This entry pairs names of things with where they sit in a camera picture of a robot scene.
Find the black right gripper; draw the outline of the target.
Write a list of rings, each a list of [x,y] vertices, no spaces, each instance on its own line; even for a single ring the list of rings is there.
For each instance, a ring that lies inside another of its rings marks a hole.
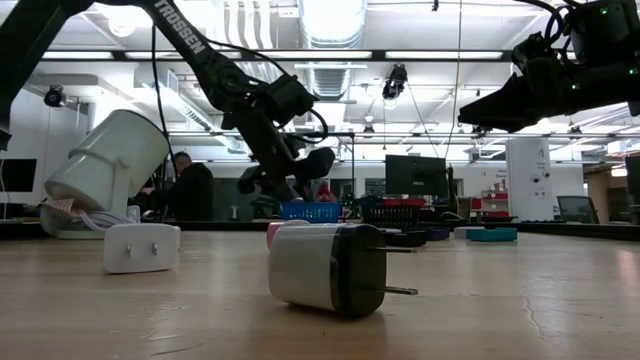
[[[548,115],[583,110],[580,98],[571,93],[570,68],[557,58],[540,32],[514,47],[512,62],[521,76],[513,74],[499,90],[461,107],[461,124],[480,132],[518,132]]]

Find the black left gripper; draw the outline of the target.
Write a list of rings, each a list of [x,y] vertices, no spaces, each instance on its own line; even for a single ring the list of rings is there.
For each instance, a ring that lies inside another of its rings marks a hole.
[[[304,198],[304,187],[311,180],[325,177],[335,161],[334,151],[322,147],[296,162],[264,110],[234,112],[232,127],[239,131],[258,162],[257,166],[246,168],[236,182],[238,191],[243,195],[253,193],[260,186],[273,198]],[[290,175],[296,179],[292,186],[286,179]]]

